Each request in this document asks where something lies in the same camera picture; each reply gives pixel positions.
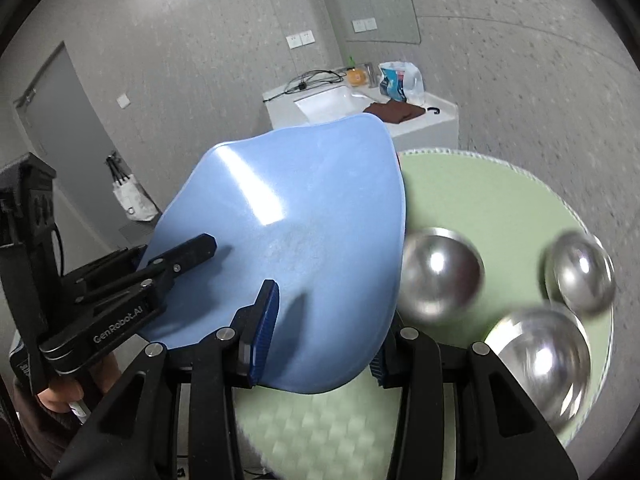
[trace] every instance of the mirror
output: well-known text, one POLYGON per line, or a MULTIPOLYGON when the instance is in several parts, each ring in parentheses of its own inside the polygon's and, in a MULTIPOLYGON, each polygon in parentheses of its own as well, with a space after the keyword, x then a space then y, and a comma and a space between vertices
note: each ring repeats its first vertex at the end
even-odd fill
POLYGON ((324 0, 342 56, 351 41, 420 43, 412 0, 324 0))

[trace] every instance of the metal bowl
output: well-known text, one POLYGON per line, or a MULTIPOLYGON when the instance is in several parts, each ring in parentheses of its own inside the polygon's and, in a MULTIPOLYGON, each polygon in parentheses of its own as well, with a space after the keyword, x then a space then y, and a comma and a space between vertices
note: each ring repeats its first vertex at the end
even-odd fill
POLYGON ((582 323, 564 304, 517 310, 484 341, 556 433, 577 415, 589 386, 591 351, 582 323))
POLYGON ((398 312, 417 324, 451 320, 468 308, 483 279, 482 259, 461 235, 441 228, 407 235, 398 312))
POLYGON ((545 288, 579 316, 611 306, 616 279, 611 258, 600 241, 585 232, 562 234, 545 255, 545 288))

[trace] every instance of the green textured mat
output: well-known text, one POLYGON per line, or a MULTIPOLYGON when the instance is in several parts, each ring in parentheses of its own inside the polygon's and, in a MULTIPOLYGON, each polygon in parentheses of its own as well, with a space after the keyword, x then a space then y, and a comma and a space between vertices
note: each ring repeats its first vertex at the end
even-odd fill
MULTIPOLYGON (((427 150, 400 156, 408 230, 444 227, 478 248, 486 277, 460 320, 418 327, 439 342, 468 346, 505 313, 539 301, 538 265, 561 231, 584 228, 545 184, 502 161, 466 152, 427 150)), ((583 320, 591 346, 591 383, 578 416, 559 435, 567 444, 595 402, 609 366, 611 312, 583 320)), ((452 391, 446 388, 443 478, 454 477, 452 391)), ((264 463, 287 480, 386 478, 400 391, 382 390, 364 370, 325 394, 302 396, 267 388, 236 391, 241 431, 264 463)))

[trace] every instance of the wall socket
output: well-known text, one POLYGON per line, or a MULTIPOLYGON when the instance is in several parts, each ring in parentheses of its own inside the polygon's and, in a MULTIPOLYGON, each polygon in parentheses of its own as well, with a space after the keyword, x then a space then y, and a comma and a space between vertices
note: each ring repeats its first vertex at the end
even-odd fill
POLYGON ((120 108, 122 108, 123 110, 124 108, 126 108, 131 104, 131 101, 129 100, 126 94, 122 94, 120 97, 116 99, 116 101, 120 105, 120 108))
POLYGON ((311 30, 305 30, 297 34, 287 36, 287 44, 289 48, 297 48, 299 46, 308 45, 309 43, 315 43, 316 38, 311 30))
POLYGON ((367 30, 367 26, 364 24, 364 20, 353 20, 353 31, 354 32, 364 32, 367 30))
POLYGON ((365 32, 366 30, 376 30, 378 28, 378 24, 376 23, 375 18, 365 18, 364 20, 353 20, 353 31, 354 32, 365 32))
POLYGON ((287 43, 289 44, 290 49, 302 46, 302 40, 300 39, 299 34, 292 34, 291 36, 287 36, 287 43))

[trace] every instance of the sink countertop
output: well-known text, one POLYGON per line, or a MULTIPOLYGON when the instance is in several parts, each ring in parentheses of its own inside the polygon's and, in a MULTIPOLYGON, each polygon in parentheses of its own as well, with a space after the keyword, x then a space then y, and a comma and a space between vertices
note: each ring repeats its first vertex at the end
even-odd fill
MULTIPOLYGON (((276 97, 273 101, 265 103, 267 111, 271 118, 271 126, 274 129, 278 129, 286 128, 288 126, 300 126, 301 124, 309 124, 306 115, 303 114, 300 108, 298 108, 298 106, 296 105, 296 101, 304 99, 305 97, 319 94, 321 92, 325 92, 332 88, 337 88, 339 86, 346 86, 347 88, 351 88, 345 80, 339 83, 323 85, 317 88, 297 92, 295 94, 281 95, 279 97, 276 97)), ((282 85, 269 90, 262 94, 262 98, 268 99, 276 94, 279 94, 284 91, 285 87, 286 85, 282 85)), ((364 94, 373 101, 379 103, 385 103, 389 101, 389 97, 382 95, 378 87, 368 88, 367 86, 358 86, 351 88, 351 90, 354 93, 364 94)), ((385 123, 392 138, 411 133, 415 130, 421 130, 433 124, 450 121, 453 118, 457 118, 458 116, 457 105, 445 101, 444 99, 441 99, 433 94, 429 94, 428 92, 425 92, 425 101, 422 106, 424 108, 428 108, 431 106, 437 107, 440 109, 440 113, 436 115, 433 112, 427 112, 418 118, 411 119, 400 124, 385 123)))

